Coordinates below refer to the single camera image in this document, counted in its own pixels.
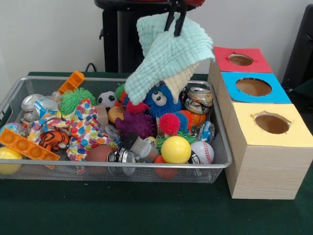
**orange pop toy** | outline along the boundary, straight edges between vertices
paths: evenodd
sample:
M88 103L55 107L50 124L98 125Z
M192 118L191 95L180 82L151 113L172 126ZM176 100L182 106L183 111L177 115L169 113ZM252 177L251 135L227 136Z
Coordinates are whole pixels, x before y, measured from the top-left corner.
M80 84L85 80L85 76L79 72L75 71L72 75L66 80L66 82L60 87L58 93L64 94L67 91L76 90Z

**wire mesh basket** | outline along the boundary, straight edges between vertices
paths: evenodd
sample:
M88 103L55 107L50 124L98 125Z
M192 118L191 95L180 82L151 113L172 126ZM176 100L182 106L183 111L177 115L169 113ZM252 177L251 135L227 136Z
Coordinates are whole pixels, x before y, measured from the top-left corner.
M0 104L0 112L5 114L1 124L20 122L24 114L21 103L25 97L30 94L51 95L66 79L66 77L28 76L18 80ZM86 78L81 87L98 97L103 92L115 91L118 84L125 81L113 78ZM204 88L209 86L207 82L202 81L191 81L189 85ZM213 164L74 162L68 159L65 151L59 151L59 161L0 159L0 165L22 165L14 174L0 174L0 179L213 183L223 168L231 164L232 154L219 105L213 88L211 90L214 109L210 119L216 127L216 136L211 143L215 152Z

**baseball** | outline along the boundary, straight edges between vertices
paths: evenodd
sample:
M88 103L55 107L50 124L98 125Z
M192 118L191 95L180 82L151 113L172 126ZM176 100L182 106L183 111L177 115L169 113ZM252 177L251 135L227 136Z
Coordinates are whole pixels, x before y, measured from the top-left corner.
M214 150L207 142L197 141L191 144L191 150L199 158L200 164L212 164L214 160Z

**light blue washcloth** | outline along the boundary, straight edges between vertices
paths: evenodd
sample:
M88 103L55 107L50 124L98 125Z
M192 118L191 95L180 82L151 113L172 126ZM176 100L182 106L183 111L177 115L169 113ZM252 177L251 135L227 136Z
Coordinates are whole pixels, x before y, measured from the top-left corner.
M174 37L176 13L168 31L164 31L168 13L140 18L137 22L139 41L145 56L129 76L125 90L134 105L144 100L158 82L205 60L214 59L213 42L199 24L185 18L180 36Z

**yellow ball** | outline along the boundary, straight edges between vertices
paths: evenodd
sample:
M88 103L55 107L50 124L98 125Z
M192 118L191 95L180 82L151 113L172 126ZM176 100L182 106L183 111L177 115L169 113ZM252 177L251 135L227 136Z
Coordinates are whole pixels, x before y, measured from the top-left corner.
M183 137L172 136L163 143L161 154L167 163L183 164L191 156L191 146Z
M8 148L1 147L0 148L0 159L14 159L14 160L22 160L23 156L19 152ZM22 165L20 164L0 164L0 175L11 175L17 172Z

